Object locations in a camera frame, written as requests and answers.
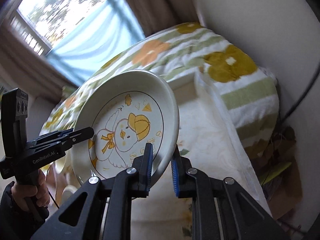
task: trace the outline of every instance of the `yellow bow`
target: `yellow bow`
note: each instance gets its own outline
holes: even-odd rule
[[[115,146],[115,143],[113,142],[113,137],[114,137],[114,133],[108,133],[107,136],[101,136],[101,139],[102,140],[106,140],[108,141],[108,143],[106,144],[106,146],[102,149],[102,152],[105,153],[106,150],[109,148],[109,149],[112,149],[114,146]]]

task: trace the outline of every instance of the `wall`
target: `wall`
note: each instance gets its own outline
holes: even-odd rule
[[[47,121],[54,107],[55,104],[41,97],[36,98],[30,111],[28,112],[28,118],[26,120],[28,140],[32,140],[39,136],[44,122]]]
[[[205,26],[277,76],[281,113],[297,100],[320,60],[320,23],[305,0],[196,0]],[[320,212],[320,80],[288,120],[296,131],[303,200],[293,219],[309,229]]]

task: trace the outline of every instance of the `bed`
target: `bed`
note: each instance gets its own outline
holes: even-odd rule
[[[95,89],[132,69],[152,71],[174,90],[180,154],[211,177],[234,177],[270,213],[249,159],[261,155],[276,124],[279,100],[274,80],[248,55],[198,23],[160,31],[108,61],[52,111],[41,134],[72,128]],[[155,239],[152,223],[159,230],[156,239],[190,237],[189,207],[189,201],[174,197],[167,169],[150,197],[132,203],[132,239]],[[172,216],[169,210],[175,210]]]

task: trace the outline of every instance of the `white bedsheet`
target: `white bedsheet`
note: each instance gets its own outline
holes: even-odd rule
[[[270,214],[258,179],[228,111],[215,87],[200,73],[174,89],[180,112],[179,150],[193,167],[209,177],[233,177]],[[151,188],[149,197],[132,201],[132,240],[190,239],[191,199],[175,197],[170,166]]]

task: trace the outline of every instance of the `orange flower pattern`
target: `orange flower pattern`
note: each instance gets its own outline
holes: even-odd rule
[[[76,97],[75,96],[71,96],[69,98],[66,99],[66,101],[64,101],[64,105],[66,107],[70,107],[71,104],[76,100]]]
[[[151,40],[146,42],[132,60],[133,64],[140,63],[146,66],[155,61],[158,54],[169,49],[170,43],[161,42],[159,40]]]

